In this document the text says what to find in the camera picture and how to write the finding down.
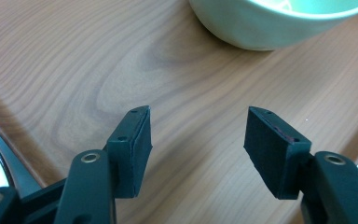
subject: black plastic part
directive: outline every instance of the black plastic part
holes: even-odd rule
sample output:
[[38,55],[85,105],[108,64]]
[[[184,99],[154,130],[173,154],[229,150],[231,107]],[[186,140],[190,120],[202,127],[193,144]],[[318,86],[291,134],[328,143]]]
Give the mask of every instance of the black plastic part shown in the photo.
[[134,108],[126,114],[107,140],[106,150],[112,167],[117,167],[115,198],[139,194],[147,160],[152,149],[150,107]]
[[276,198],[297,199],[297,174],[309,159],[310,145],[310,140],[274,113],[249,107],[244,147]]
[[21,200],[25,216],[23,223],[53,223],[65,181],[61,180]]
[[105,151],[78,154],[72,161],[54,223],[116,223],[110,172]]
[[328,223],[358,224],[358,168],[333,152],[315,154],[315,183]]
[[328,220],[322,202],[310,201],[306,196],[301,201],[301,213],[305,224],[324,224]]
[[0,224],[21,223],[20,198],[12,187],[0,188]]

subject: wood grain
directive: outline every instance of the wood grain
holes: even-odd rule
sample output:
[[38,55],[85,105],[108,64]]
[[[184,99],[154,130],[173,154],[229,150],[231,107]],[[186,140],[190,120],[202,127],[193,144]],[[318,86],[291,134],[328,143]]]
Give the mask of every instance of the wood grain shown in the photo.
[[247,107],[358,158],[358,16],[286,49],[232,47],[187,1],[0,0],[0,134],[43,185],[151,105],[154,148],[119,223],[297,223],[242,148]]

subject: bowl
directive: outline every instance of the bowl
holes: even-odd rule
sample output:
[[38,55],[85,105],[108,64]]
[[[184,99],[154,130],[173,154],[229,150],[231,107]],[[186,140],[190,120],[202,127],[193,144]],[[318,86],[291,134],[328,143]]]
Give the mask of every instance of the bowl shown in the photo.
[[201,23],[242,49],[273,50],[358,14],[358,0],[189,0]]

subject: bowl rim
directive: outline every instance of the bowl rim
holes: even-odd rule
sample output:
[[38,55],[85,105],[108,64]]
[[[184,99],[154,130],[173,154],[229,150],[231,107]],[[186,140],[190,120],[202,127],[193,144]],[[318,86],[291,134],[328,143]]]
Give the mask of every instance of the bowl rim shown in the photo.
[[287,9],[277,8],[272,6],[271,4],[264,2],[263,0],[244,0],[244,1],[249,1],[251,4],[264,7],[265,9],[274,13],[278,13],[290,17],[296,17],[300,19],[308,19],[308,20],[316,20],[316,21],[335,20],[340,18],[347,18],[349,16],[358,14],[358,7],[346,11],[335,12],[335,13],[312,14],[312,13],[296,12]]

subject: wooden surface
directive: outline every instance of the wooden surface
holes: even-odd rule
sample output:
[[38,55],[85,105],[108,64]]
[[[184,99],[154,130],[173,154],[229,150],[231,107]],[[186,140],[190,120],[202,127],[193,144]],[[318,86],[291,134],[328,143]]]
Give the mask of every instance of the wooden surface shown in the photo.
[[232,47],[186,0],[0,0],[0,133],[43,185],[151,105],[154,148],[120,224],[297,223],[243,149],[247,107],[358,159],[358,16],[286,49]]

